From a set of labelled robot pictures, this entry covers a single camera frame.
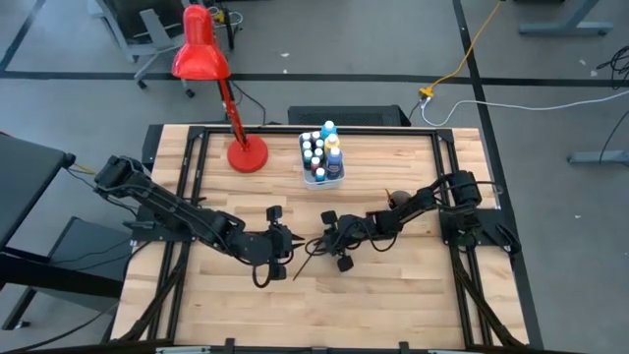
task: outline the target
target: small black object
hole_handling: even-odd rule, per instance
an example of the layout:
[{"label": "small black object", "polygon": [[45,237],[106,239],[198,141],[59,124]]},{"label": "small black object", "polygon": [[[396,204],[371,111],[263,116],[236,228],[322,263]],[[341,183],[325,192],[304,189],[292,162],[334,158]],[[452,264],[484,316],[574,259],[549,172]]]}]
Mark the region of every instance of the small black object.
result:
[{"label": "small black object", "polygon": [[411,354],[409,342],[400,342],[400,354]]},{"label": "small black object", "polygon": [[277,222],[282,218],[282,206],[272,206],[266,209],[266,221]]},{"label": "small black object", "polygon": [[354,261],[350,256],[343,256],[336,261],[336,265],[341,272],[344,272],[354,267]]},{"label": "small black object", "polygon": [[336,216],[336,211],[324,211],[321,213],[321,221],[323,221],[326,225],[333,225],[338,221],[338,217]]},{"label": "small black object", "polygon": [[234,354],[234,347],[236,346],[236,339],[234,338],[226,338],[225,339],[225,347],[223,349],[223,353],[225,354]]}]

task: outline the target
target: wooden tabletop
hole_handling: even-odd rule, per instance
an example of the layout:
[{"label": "wooden tabletop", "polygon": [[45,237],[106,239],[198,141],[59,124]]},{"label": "wooden tabletop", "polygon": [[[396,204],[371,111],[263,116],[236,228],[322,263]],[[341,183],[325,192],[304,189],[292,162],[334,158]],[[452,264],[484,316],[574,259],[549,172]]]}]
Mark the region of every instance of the wooden tabletop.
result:
[{"label": "wooden tabletop", "polygon": [[[172,192],[188,128],[165,126],[155,159],[153,181]],[[452,131],[460,169],[474,172],[479,181],[489,180],[479,131]],[[200,195],[206,200],[201,204],[237,215],[247,222],[247,230],[265,230],[266,208],[280,205],[282,221],[295,234],[319,237],[323,211],[363,215],[384,209],[385,188],[414,194],[436,179],[429,138],[341,135],[346,180],[339,189],[312,192],[304,186],[297,136],[262,137],[269,148],[268,162],[259,172],[240,174],[226,158],[233,137],[212,134],[202,178]],[[196,146],[193,161],[198,155]],[[444,161],[448,170],[445,155]],[[193,175],[188,177],[187,196]],[[481,207],[494,207],[491,186],[480,188]],[[428,212],[405,226],[390,251],[379,253],[364,244],[351,251],[355,266],[345,273],[338,271],[332,257],[315,257],[293,281],[306,258],[300,249],[288,265],[289,279],[264,289],[252,284],[250,267],[196,243],[176,343],[222,345],[225,338],[234,337],[237,345],[248,346],[396,348],[398,342],[408,341],[411,348],[463,348],[452,267],[439,233],[436,212]],[[112,337],[126,332],[152,299],[163,248],[151,244],[132,260]],[[528,342],[508,256],[497,247],[478,247],[477,255],[487,301],[512,334]],[[466,264],[465,255],[461,257]],[[476,307],[469,297],[468,303],[475,339],[481,343]],[[169,307],[167,300],[161,337]]]}]

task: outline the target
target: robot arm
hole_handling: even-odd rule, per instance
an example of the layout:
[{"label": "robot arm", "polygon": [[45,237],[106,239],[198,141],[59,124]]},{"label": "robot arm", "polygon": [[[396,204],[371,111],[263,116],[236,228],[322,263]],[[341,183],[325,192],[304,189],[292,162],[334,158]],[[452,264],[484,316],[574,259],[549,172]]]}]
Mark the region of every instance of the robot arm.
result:
[{"label": "robot arm", "polygon": [[208,247],[254,268],[269,265],[270,280],[286,278],[280,262],[289,257],[303,240],[279,222],[281,206],[267,210],[270,222],[264,232],[245,232],[245,222],[223,211],[197,208],[153,183],[143,173],[142,165],[128,157],[111,156],[94,178],[95,192],[104,199],[131,197],[154,213],[164,228],[191,234]]},{"label": "robot arm", "polygon": [[[451,192],[454,206],[441,206],[437,203],[435,195],[441,190]],[[320,241],[323,245],[322,251],[317,254],[324,251],[332,256],[339,256],[339,270],[347,271],[353,266],[347,250],[358,248],[363,241],[370,241],[377,251],[387,251],[393,246],[404,225],[426,211],[442,208],[448,212],[465,214],[473,211],[481,200],[474,174],[457,171],[440,177],[430,186],[418,190],[414,196],[406,194],[391,198],[390,210],[371,211],[366,217],[346,214],[339,218],[334,211],[326,211],[321,214],[321,219],[328,228]],[[379,249],[373,241],[382,240],[392,240],[392,243],[385,249]]]}]

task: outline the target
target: bottle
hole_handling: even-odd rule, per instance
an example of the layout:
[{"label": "bottle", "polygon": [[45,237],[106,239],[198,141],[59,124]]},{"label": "bottle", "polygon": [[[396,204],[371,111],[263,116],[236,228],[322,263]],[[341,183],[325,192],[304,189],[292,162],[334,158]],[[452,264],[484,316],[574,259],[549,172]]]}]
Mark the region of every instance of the bottle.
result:
[{"label": "bottle", "polygon": [[303,133],[299,136],[299,143],[309,142],[313,136],[310,133]]},{"label": "bottle", "polygon": [[336,126],[334,125],[334,122],[327,121],[321,128],[321,138],[326,140],[330,134],[336,134]]},{"label": "bottle", "polygon": [[312,150],[305,150],[304,154],[302,155],[302,158],[304,160],[304,168],[311,168],[311,161],[313,159],[313,151]]},{"label": "bottle", "polygon": [[311,160],[311,172],[315,175],[316,170],[321,167],[321,160],[318,157],[313,157]]},{"label": "bottle", "polygon": [[325,169],[327,170],[327,179],[337,179],[341,175],[343,171],[343,153],[340,148],[333,147],[330,150]]},{"label": "bottle", "polygon": [[325,180],[325,170],[321,167],[314,173],[314,180],[317,182],[323,182]]},{"label": "bottle", "polygon": [[317,140],[321,139],[321,132],[312,132],[311,133],[311,143],[316,143]]},{"label": "bottle", "polygon": [[316,149],[314,150],[314,155],[313,155],[313,156],[314,156],[314,157],[318,157],[318,158],[319,158],[319,161],[321,161],[321,162],[323,162],[323,160],[324,160],[323,150],[322,150],[322,149],[320,149],[320,148],[316,148]]},{"label": "bottle", "polygon": [[309,149],[313,149],[313,145],[311,144],[311,142],[303,142],[302,143],[302,151],[306,151]]},{"label": "bottle", "polygon": [[332,148],[341,148],[341,141],[338,139],[336,134],[330,134],[329,137],[325,140],[325,155],[327,156],[330,153]]}]

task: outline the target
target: table leg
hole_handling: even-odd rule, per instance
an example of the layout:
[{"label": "table leg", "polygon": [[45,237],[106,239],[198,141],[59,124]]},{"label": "table leg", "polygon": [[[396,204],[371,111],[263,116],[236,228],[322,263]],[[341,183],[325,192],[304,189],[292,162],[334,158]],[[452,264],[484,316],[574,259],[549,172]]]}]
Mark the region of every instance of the table leg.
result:
[{"label": "table leg", "polygon": [[574,152],[568,156],[569,163],[629,163],[629,150]]},{"label": "table leg", "polygon": [[583,22],[599,0],[584,0],[575,13],[566,21],[551,24],[522,24],[521,34],[568,36],[568,35],[606,35],[613,29],[608,22]]}]

